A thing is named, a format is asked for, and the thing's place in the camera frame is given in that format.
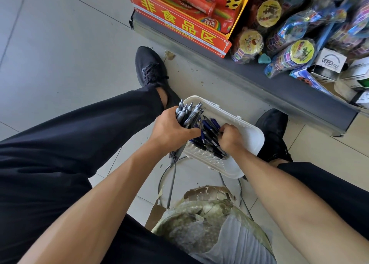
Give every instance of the white plastic basket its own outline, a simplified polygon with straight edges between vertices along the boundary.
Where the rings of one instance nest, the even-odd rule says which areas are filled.
[[[193,102],[194,105],[197,105],[199,102],[201,102],[203,104],[202,108],[206,108],[203,115],[208,118],[215,118],[220,126],[225,123],[236,126],[242,134],[245,148],[254,155],[259,153],[264,144],[264,134],[259,128],[242,120],[240,116],[231,115],[230,113],[222,110],[219,105],[199,96],[194,95],[188,97],[183,103],[190,104],[191,102]],[[237,163],[230,156],[226,160],[219,159],[210,152],[195,147],[191,142],[187,143],[183,153],[189,158],[194,158],[201,161],[202,163],[208,165],[210,169],[218,171],[229,178],[237,179],[244,175]]]

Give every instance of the right hand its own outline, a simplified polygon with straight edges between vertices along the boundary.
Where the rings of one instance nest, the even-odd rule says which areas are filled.
[[[229,155],[232,156],[236,151],[245,148],[242,135],[236,126],[224,124],[219,132],[223,132],[218,136],[219,145]]]

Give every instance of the yellow label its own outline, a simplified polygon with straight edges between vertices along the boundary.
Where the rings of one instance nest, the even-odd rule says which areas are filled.
[[[261,4],[256,14],[256,20],[263,27],[271,27],[280,19],[282,8],[278,1],[268,0]]]
[[[305,64],[314,55],[314,45],[308,40],[299,40],[291,46],[290,55],[293,62]]]
[[[246,30],[239,38],[239,48],[245,54],[255,55],[263,48],[263,37],[255,30]]]

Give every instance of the gray shelf rail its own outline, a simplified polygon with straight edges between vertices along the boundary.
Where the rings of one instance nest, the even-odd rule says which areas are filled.
[[[132,18],[137,33],[208,69],[292,118],[300,119],[332,136],[344,134],[358,114],[358,109],[311,88],[287,73],[269,79],[263,73],[265,64],[236,64],[229,55],[222,59],[138,12]]]

